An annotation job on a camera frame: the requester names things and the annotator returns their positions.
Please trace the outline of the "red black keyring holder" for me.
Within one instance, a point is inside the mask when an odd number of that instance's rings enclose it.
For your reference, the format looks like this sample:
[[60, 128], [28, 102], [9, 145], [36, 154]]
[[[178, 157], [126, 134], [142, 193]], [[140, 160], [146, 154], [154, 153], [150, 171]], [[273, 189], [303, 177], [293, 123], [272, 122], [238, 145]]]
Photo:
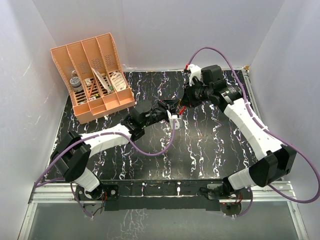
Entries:
[[178, 115], [181, 116], [181, 115], [184, 113], [185, 109], [186, 109], [186, 107], [183, 106], [183, 107], [180, 109]]

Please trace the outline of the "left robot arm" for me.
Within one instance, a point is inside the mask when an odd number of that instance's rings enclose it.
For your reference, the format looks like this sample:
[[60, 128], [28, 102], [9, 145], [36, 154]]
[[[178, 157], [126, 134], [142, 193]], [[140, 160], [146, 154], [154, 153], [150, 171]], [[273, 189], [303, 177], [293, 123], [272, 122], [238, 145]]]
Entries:
[[145, 134], [145, 128], [161, 121], [177, 130], [180, 127], [179, 103], [178, 99], [159, 100], [153, 107], [150, 101], [142, 100], [114, 127], [86, 134], [70, 131], [52, 152], [50, 160], [66, 182], [77, 184], [87, 198], [98, 200], [104, 194], [104, 185], [88, 169], [89, 159], [107, 149], [133, 144]]

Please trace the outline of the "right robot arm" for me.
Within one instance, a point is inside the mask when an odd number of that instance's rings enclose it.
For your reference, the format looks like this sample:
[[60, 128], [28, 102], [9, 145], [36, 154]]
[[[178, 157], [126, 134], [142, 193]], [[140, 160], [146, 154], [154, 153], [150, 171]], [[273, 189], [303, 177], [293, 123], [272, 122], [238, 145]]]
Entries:
[[180, 105], [195, 108], [211, 102], [237, 126], [257, 159], [252, 166], [225, 177], [213, 193], [233, 199], [243, 188], [265, 187], [290, 173], [297, 152], [266, 133], [267, 126], [245, 101], [241, 88], [227, 83], [220, 66], [188, 64], [185, 72], [189, 81], [183, 86]]

